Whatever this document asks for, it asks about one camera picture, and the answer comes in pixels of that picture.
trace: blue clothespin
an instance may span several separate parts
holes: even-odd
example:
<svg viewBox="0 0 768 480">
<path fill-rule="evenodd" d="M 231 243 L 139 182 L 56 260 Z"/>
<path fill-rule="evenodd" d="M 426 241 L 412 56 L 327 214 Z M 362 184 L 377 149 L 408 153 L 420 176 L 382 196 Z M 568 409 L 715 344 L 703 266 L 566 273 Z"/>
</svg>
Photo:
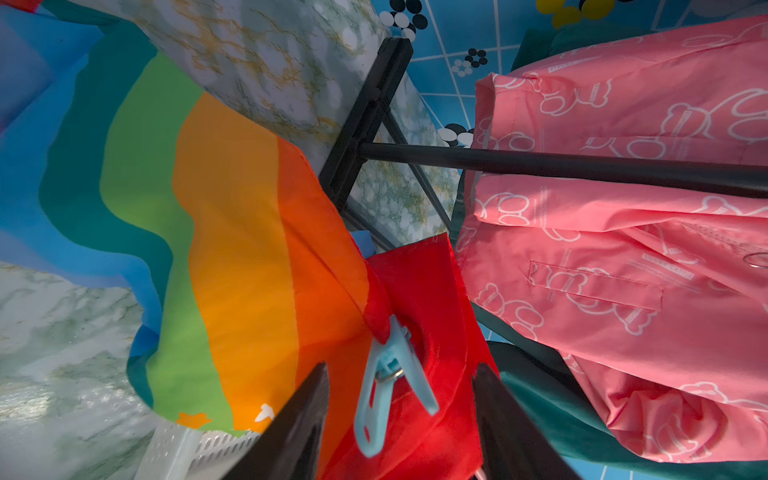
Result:
<svg viewBox="0 0 768 480">
<path fill-rule="evenodd" d="M 386 426 L 389 421 L 389 407 L 392 405 L 392 389 L 400 377 L 405 377 L 430 415 L 440 410 L 432 387 L 427 382 L 424 369 L 413 351 L 411 333 L 400 325 L 397 317 L 389 317 L 389 339 L 382 345 L 373 340 L 368 355 L 366 373 L 362 378 L 362 389 L 355 413 L 355 440 L 360 451 L 367 458 L 378 455 L 384 448 Z M 371 406 L 371 391 L 376 382 Z"/>
</svg>

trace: green stripe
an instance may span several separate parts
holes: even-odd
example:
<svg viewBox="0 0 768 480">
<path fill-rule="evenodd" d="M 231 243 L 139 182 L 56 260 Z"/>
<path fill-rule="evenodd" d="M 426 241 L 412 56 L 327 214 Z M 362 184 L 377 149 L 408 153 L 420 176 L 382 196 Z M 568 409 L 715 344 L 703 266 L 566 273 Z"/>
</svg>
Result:
<svg viewBox="0 0 768 480">
<path fill-rule="evenodd" d="M 147 362 L 155 412 L 170 420 L 204 412 L 213 420 L 206 429 L 231 430 L 232 409 L 192 290 L 194 222 L 173 192 L 177 137 L 202 94 L 165 55 L 147 65 L 112 122 L 101 196 L 113 214 L 162 237 L 174 255 L 160 345 Z"/>
<path fill-rule="evenodd" d="M 104 145 L 115 112 L 157 49 L 135 25 L 120 22 L 89 53 L 72 106 L 48 152 L 40 204 L 69 240 L 95 250 L 126 253 L 150 267 L 164 301 L 173 257 L 159 236 L 116 218 L 99 193 Z"/>
</svg>

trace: jacket sleeve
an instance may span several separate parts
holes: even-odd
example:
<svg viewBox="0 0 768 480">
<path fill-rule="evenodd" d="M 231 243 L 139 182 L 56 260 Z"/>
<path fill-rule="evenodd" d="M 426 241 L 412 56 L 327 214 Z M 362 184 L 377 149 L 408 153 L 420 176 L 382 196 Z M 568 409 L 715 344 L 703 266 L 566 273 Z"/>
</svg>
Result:
<svg viewBox="0 0 768 480">
<path fill-rule="evenodd" d="M 586 359 L 564 359 L 598 415 L 635 455 L 672 463 L 768 458 L 768 410 L 757 404 L 718 402 L 714 384 L 682 391 Z"/>
<path fill-rule="evenodd" d="M 483 174 L 475 185 L 474 213 L 497 225 L 608 232 L 682 216 L 717 215 L 720 222 L 766 218 L 768 202 L 651 185 Z"/>
</svg>

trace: hanging laundry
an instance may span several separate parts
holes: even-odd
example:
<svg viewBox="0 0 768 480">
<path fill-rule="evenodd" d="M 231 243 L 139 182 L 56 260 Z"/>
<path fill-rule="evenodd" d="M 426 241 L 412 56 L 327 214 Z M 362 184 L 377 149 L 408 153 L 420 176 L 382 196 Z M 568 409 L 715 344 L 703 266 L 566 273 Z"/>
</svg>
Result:
<svg viewBox="0 0 768 480">
<path fill-rule="evenodd" d="M 144 316 L 128 377 L 172 422 L 263 432 L 325 362 L 321 478 L 469 478 L 482 464 L 472 375 L 494 363 L 448 237 L 366 262 L 297 147 L 135 25 L 101 31 L 0 134 L 0 259 L 129 286 Z M 353 418 L 392 313 L 440 409 L 398 381 L 385 445 L 365 458 Z"/>
<path fill-rule="evenodd" d="M 768 18 L 595 45 L 478 83 L 474 147 L 768 164 Z M 468 175 L 470 299 L 558 349 L 657 462 L 768 458 L 768 202 Z"/>
<path fill-rule="evenodd" d="M 566 373 L 549 368 L 516 345 L 488 344 L 502 382 L 563 456 L 671 480 L 763 480 L 768 472 L 768 462 L 674 464 L 638 457 L 605 426 L 562 359 Z"/>
</svg>

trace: blue tiled ceiling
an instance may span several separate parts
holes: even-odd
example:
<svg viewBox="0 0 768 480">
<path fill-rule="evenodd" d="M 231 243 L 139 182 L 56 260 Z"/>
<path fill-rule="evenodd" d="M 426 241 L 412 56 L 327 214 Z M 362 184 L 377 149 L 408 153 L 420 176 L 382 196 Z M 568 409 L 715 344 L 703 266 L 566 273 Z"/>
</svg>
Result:
<svg viewBox="0 0 768 480">
<path fill-rule="evenodd" d="M 405 27 L 411 33 L 407 35 L 414 38 L 414 61 L 408 73 L 422 93 L 423 101 L 433 111 L 435 126 L 458 124 L 466 130 L 475 126 L 475 102 L 470 98 L 475 95 L 475 82 L 491 72 L 509 73 L 526 29 L 552 30 L 559 12 L 578 10 L 586 2 L 602 7 L 602 21 L 652 30 L 718 22 L 738 15 L 748 3 L 746 0 L 372 0 L 376 13 L 381 14 L 384 22 L 389 22 L 387 25 L 394 22 L 392 12 L 401 14 L 400 21 L 408 22 Z M 768 0 L 753 0 L 753 3 L 761 2 L 768 8 Z M 584 18 L 579 21 L 591 22 Z M 395 36 L 401 36 L 402 30 L 398 25 L 392 26 Z M 485 50 L 488 63 L 477 68 L 463 66 L 470 49 Z M 457 60 L 462 61 L 460 68 L 455 68 L 459 67 L 455 65 Z M 471 73 L 467 73 L 467 68 L 472 69 Z"/>
</svg>

